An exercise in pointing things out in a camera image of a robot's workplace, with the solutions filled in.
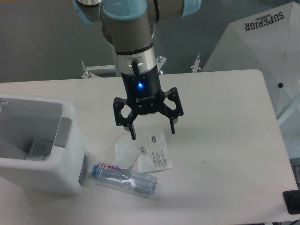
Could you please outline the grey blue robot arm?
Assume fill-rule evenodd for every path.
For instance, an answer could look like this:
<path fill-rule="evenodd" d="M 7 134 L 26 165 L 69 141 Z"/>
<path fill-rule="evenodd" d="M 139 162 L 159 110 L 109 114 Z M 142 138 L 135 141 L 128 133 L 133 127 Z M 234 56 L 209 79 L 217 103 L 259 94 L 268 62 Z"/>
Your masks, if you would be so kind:
<path fill-rule="evenodd" d="M 100 21 L 102 33 L 116 54 L 127 94 L 115 98 L 115 123 L 136 138 L 138 115 L 161 113 L 171 125 L 184 114 L 177 88 L 163 91 L 152 36 L 154 24 L 197 12 L 199 0 L 75 0 L 73 6 L 85 24 Z"/>

